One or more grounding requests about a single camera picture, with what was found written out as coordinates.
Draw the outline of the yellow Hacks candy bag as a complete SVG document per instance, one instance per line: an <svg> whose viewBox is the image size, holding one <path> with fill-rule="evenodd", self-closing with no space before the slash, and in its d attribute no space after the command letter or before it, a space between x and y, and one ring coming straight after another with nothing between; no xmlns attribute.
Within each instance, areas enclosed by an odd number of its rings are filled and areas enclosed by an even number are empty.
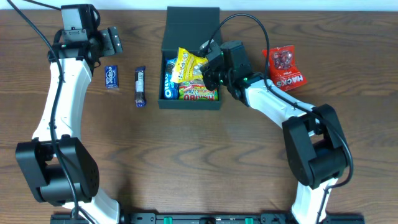
<svg viewBox="0 0 398 224"><path fill-rule="evenodd" d="M188 50L179 47L177 61L172 72L172 81L175 83L202 79L201 67L208 63L205 57L198 57Z"/></svg>

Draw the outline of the green Haribo candy bag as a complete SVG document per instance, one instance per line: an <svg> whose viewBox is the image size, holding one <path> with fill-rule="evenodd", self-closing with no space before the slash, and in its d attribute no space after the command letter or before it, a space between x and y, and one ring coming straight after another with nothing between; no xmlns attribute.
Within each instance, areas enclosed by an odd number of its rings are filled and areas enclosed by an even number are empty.
<svg viewBox="0 0 398 224"><path fill-rule="evenodd" d="M203 80L190 80L179 84L178 98L185 101L218 101L218 91L208 90Z"/></svg>

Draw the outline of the red Hacks candy bag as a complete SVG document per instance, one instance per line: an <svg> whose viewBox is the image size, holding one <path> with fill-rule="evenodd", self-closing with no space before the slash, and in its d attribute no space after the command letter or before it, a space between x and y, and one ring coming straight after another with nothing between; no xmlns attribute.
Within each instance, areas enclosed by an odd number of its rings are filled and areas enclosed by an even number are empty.
<svg viewBox="0 0 398 224"><path fill-rule="evenodd" d="M295 47L287 45L262 51L269 58L269 77L282 91L293 90L308 83L295 64Z"/></svg>

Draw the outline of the blue Oreo cookie pack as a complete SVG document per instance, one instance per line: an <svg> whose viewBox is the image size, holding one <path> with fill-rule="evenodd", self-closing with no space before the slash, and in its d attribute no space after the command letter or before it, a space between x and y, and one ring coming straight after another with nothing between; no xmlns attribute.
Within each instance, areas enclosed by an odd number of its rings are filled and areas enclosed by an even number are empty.
<svg viewBox="0 0 398 224"><path fill-rule="evenodd" d="M164 98L166 100L176 100L178 98L178 83L172 81L172 72L176 61L176 58L166 61L164 78Z"/></svg>

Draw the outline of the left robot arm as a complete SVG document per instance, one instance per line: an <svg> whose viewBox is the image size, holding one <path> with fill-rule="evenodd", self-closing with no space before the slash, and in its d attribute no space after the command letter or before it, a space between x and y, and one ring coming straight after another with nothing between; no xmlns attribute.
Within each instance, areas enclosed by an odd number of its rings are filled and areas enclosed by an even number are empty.
<svg viewBox="0 0 398 224"><path fill-rule="evenodd" d="M86 91L103 57L123 51L118 30L100 30L91 4L63 5L63 28L49 47L51 81L32 139L16 147L16 160L40 203L67 208L64 223L127 223L119 202L100 187L98 165L81 141Z"/></svg>

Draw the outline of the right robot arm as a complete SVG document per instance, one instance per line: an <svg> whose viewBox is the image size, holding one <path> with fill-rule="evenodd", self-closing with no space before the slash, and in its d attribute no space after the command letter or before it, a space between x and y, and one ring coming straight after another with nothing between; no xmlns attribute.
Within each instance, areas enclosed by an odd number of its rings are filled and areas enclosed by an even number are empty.
<svg viewBox="0 0 398 224"><path fill-rule="evenodd" d="M243 43L205 42L200 53L207 59L201 67L207 89L227 87L233 98L260 111L283 131L290 170L298 180L290 210L297 223L323 223L332 189L345 169L353 169L341 124L330 105L304 103L275 86L266 74L254 72Z"/></svg>

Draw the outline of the blue Eclipse mints tin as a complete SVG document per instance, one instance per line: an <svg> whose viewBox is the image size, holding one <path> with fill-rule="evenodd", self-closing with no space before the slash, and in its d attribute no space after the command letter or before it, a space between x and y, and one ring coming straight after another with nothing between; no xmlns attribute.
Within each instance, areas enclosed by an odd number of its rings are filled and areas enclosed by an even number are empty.
<svg viewBox="0 0 398 224"><path fill-rule="evenodd" d="M107 89L119 88L118 66L107 65L104 68L105 87Z"/></svg>

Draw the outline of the dark blue chocolate bar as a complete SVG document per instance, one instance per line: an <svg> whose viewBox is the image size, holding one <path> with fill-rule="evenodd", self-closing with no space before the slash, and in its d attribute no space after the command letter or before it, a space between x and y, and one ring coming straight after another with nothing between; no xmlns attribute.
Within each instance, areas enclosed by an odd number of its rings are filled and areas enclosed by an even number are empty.
<svg viewBox="0 0 398 224"><path fill-rule="evenodd" d="M146 105L145 96L145 66L135 69L135 103L137 108L143 108Z"/></svg>

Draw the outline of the dark green open box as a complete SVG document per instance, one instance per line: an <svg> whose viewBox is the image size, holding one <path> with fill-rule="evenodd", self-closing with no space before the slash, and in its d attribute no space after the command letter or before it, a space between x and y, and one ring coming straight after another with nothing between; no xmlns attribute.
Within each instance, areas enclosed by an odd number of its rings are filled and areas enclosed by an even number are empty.
<svg viewBox="0 0 398 224"><path fill-rule="evenodd" d="M179 47L193 54L199 52L200 46L209 40L211 34L220 24L218 7L174 7L167 8L165 32L161 46L161 70L159 82L160 109L176 110L219 110L221 93L215 101L206 100L168 100L165 97L165 73L168 59L177 57Z"/></svg>

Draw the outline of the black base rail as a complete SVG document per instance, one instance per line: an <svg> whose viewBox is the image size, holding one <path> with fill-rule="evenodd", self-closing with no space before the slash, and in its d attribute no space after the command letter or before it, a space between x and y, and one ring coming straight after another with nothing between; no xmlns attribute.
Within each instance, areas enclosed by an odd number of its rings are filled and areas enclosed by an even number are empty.
<svg viewBox="0 0 398 224"><path fill-rule="evenodd" d="M50 224L88 223L84 218L70 220L68 215L51 215ZM121 223L130 224L285 224L298 223L290 213L262 213L260 215L156 215L132 213ZM365 224L362 215L327 215L320 223Z"/></svg>

